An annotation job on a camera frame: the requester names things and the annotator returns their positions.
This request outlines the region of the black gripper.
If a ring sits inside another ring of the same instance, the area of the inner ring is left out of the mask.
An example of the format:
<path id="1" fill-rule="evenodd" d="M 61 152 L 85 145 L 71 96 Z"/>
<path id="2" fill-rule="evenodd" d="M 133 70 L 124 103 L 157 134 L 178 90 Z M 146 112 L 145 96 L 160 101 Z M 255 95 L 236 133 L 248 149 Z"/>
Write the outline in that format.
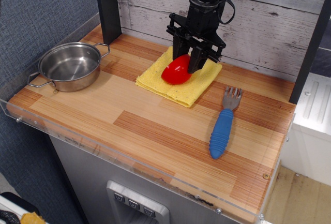
<path id="1" fill-rule="evenodd" d="M 203 68 L 207 59 L 217 63 L 225 48 L 224 41 L 217 35 L 227 0 L 203 2 L 189 0 L 186 17 L 171 13 L 167 32 L 173 36 L 173 59 L 185 55 L 192 49 L 188 73 Z"/>

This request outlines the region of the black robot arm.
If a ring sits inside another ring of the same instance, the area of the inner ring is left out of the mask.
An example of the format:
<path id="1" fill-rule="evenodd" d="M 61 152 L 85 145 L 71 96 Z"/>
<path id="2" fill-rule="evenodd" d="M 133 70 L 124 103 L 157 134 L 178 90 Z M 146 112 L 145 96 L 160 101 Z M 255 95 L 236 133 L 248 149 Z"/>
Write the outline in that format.
<path id="1" fill-rule="evenodd" d="M 186 17 L 171 13 L 167 32 L 173 36 L 173 59 L 192 50 L 188 73 L 193 74 L 203 68 L 209 59 L 219 62 L 226 43 L 218 36 L 220 24 L 227 25 L 235 17 L 235 12 L 228 21 L 222 20 L 226 3 L 233 9 L 231 0 L 189 0 L 190 6 Z"/>

